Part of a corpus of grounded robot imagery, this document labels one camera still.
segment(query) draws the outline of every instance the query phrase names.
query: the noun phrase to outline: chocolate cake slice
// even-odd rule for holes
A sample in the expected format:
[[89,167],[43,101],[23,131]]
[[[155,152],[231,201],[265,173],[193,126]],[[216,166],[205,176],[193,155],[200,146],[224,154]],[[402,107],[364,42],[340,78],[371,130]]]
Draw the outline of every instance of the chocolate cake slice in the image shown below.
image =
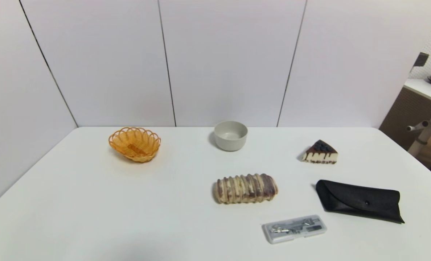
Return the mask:
[[338,152],[322,140],[318,140],[303,155],[303,161],[310,163],[335,164]]

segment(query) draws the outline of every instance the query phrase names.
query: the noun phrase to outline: clear plastic box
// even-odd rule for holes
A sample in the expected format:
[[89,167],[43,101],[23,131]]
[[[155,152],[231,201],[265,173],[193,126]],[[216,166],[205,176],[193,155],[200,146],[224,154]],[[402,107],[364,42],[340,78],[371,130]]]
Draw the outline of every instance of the clear plastic box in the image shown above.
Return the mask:
[[290,241],[299,237],[315,236],[327,231],[327,227],[318,215],[272,222],[262,225],[262,229],[271,244]]

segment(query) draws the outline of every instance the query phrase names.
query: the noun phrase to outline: orange wicker basket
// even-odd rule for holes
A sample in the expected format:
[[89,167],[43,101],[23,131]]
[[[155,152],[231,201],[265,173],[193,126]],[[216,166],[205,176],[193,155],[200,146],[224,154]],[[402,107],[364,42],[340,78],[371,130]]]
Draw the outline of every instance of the orange wicker basket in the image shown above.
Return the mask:
[[125,157],[143,163],[156,155],[161,138],[148,129],[125,127],[109,136],[109,145]]

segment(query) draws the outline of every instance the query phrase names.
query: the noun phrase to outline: table surface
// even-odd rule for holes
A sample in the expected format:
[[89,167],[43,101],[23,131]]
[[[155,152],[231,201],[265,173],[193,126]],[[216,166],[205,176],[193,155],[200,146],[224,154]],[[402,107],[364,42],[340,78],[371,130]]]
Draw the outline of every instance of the table surface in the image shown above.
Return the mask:
[[424,79],[407,79],[404,87],[431,100],[431,83]]
[[[162,145],[144,164],[109,147],[117,129],[75,129],[0,198],[0,261],[431,260],[431,172],[377,129],[249,128],[223,152],[212,128],[153,127]],[[336,165],[298,160],[318,139]],[[218,178],[248,173],[278,195],[214,201]],[[406,224],[325,212],[320,179],[400,191]],[[262,224],[313,214],[325,234],[267,242]]]

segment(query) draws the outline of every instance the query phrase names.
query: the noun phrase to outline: white bowl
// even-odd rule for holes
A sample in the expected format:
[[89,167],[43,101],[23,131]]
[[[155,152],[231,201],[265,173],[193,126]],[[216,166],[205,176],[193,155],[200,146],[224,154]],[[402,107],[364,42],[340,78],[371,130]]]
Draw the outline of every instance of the white bowl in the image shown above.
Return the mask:
[[215,143],[228,152],[240,150],[247,136],[247,127],[236,121],[224,121],[214,128]]

